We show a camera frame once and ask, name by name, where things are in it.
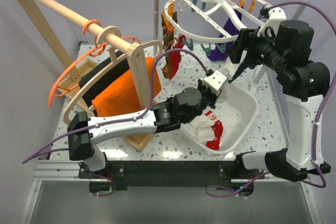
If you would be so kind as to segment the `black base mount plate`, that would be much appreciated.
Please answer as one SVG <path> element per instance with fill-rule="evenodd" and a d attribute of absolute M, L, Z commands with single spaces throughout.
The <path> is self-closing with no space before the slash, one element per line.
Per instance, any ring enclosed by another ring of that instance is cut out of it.
<path fill-rule="evenodd" d="M 107 161 L 106 167 L 89 172 L 79 162 L 79 178 L 90 179 L 91 192 L 128 187 L 231 187 L 232 179 L 250 179 L 256 172 L 239 168 L 234 161 Z"/>

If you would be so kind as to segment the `aluminium frame rail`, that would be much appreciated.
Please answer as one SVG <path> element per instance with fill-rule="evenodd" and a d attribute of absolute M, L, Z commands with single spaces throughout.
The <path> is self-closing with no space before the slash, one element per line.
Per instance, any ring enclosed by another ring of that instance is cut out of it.
<path fill-rule="evenodd" d="M 68 160 L 39 160 L 20 223 L 30 223 L 43 182 L 77 181 L 79 166 Z"/>

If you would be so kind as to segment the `wooden hanger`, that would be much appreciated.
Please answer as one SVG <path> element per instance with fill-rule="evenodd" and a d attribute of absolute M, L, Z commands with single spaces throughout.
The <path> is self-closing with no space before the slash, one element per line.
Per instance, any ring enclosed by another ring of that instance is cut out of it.
<path fill-rule="evenodd" d="M 80 90 L 63 111 L 63 122 L 70 124 L 69 114 L 80 100 L 86 103 L 85 113 L 94 116 L 128 114 L 152 106 L 161 91 L 153 65 L 162 49 L 159 40 L 134 42 L 125 50 L 111 46 L 110 56 L 80 80 Z"/>

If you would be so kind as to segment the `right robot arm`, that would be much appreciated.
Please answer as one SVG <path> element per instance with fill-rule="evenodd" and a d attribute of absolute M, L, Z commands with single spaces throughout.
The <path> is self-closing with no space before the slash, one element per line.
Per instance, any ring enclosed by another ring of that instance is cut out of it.
<path fill-rule="evenodd" d="M 330 87 L 330 71 L 321 62 L 309 60 L 314 30 L 300 20 L 281 21 L 272 27 L 240 30 L 228 50 L 234 63 L 242 60 L 238 73 L 263 65 L 276 73 L 289 112 L 289 145 L 279 151 L 243 153 L 234 165 L 234 173 L 246 178 L 253 169 L 265 169 L 291 182 L 303 181 L 308 174 L 329 173 L 331 167 L 321 154 L 323 99 Z"/>

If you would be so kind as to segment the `white sock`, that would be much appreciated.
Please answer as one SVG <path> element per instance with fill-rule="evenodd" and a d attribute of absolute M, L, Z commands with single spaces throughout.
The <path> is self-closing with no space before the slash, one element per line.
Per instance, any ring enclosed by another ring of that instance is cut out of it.
<path fill-rule="evenodd" d="M 207 143 L 214 139 L 215 133 L 212 126 L 215 125 L 215 122 L 210 118 L 204 115 L 198 116 L 190 123 L 190 125 L 196 129 L 197 140 L 200 143 Z"/>
<path fill-rule="evenodd" d="M 231 60 L 227 58 L 224 65 L 220 68 L 220 72 L 226 77 L 226 81 L 224 82 L 222 86 L 222 92 L 218 97 L 218 103 L 224 103 L 227 100 L 229 81 L 233 80 L 233 77 L 236 74 L 239 66 L 239 63 L 232 63 Z"/>

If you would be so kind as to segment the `orange cloth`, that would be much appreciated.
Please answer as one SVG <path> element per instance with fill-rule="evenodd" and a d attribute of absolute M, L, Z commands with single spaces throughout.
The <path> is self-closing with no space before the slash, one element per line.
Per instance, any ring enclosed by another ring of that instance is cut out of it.
<path fill-rule="evenodd" d="M 97 116 L 115 116 L 140 111 L 142 106 L 126 59 L 101 77 L 90 91 Z"/>

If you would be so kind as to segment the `striped olive sock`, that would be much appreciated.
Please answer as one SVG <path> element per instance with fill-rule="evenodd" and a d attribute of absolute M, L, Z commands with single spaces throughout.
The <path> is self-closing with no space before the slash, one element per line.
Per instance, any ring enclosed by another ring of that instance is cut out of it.
<path fill-rule="evenodd" d="M 166 51 L 173 48 L 177 44 L 180 35 L 172 26 L 172 24 L 168 21 L 165 15 L 165 11 L 163 11 L 161 14 L 161 20 L 163 49 Z"/>
<path fill-rule="evenodd" d="M 171 58 L 171 53 L 169 53 L 165 56 L 166 64 L 162 68 L 163 75 L 166 79 L 169 79 L 169 76 L 170 76 L 171 71 L 172 71 L 170 58 Z"/>

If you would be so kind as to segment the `red santa sock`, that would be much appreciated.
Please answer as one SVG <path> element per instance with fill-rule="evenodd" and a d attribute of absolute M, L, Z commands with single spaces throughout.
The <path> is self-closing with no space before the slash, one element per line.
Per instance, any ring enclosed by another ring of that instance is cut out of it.
<path fill-rule="evenodd" d="M 211 126 L 211 128 L 213 130 L 213 133 L 214 133 L 214 137 L 206 143 L 206 147 L 217 151 L 217 150 L 219 150 L 220 139 L 221 139 L 221 137 L 223 135 L 223 131 L 224 131 L 222 122 L 218 119 L 218 117 L 212 111 L 206 112 L 205 116 L 207 116 L 212 121 L 214 121 L 214 125 Z"/>
<path fill-rule="evenodd" d="M 177 40 L 177 43 L 174 44 L 173 46 L 173 49 L 176 49 L 176 48 L 183 48 L 184 47 L 184 42 L 183 42 L 183 39 L 185 39 L 185 36 L 184 35 L 181 35 L 178 40 Z M 171 74 L 169 76 L 169 79 L 171 80 L 177 73 L 178 69 L 179 69 L 179 65 L 180 65 L 180 62 L 181 62 L 181 53 L 179 51 L 174 51 L 171 53 Z"/>

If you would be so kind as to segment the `white plastic basin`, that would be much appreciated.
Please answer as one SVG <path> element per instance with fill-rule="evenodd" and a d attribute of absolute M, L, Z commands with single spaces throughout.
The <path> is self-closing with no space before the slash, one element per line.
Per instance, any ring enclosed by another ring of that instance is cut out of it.
<path fill-rule="evenodd" d="M 196 129 L 190 123 L 181 125 L 180 135 L 200 147 L 207 155 L 223 155 L 234 150 L 249 131 L 258 115 L 259 103 L 253 94 L 232 83 L 228 87 L 227 100 L 224 103 L 217 102 L 215 109 L 207 107 L 202 115 L 208 111 L 218 117 L 224 128 L 219 150 L 212 150 L 206 147 L 206 143 L 200 143 Z"/>

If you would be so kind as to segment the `dark green sock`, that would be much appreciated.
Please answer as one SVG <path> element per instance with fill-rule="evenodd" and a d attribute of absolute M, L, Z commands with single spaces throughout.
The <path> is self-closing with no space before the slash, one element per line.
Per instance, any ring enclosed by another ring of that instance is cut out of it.
<path fill-rule="evenodd" d="M 233 81 L 235 81 L 244 71 L 246 68 L 248 68 L 249 66 L 245 63 L 242 63 L 237 71 L 235 72 L 235 74 L 233 75 L 232 79 L 228 81 L 228 83 L 232 83 Z"/>

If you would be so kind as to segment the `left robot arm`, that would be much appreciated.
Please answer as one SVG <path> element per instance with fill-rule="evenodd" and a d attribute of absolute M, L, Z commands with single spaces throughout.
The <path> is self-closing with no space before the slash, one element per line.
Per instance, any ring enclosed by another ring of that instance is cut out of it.
<path fill-rule="evenodd" d="M 69 159 L 83 161 L 93 175 L 103 178 L 108 174 L 109 165 L 97 144 L 116 137 L 178 130 L 200 116 L 207 107 L 214 109 L 222 90 L 221 83 L 212 88 L 199 81 L 197 88 L 186 88 L 148 110 L 91 118 L 86 112 L 79 112 L 68 125 Z"/>

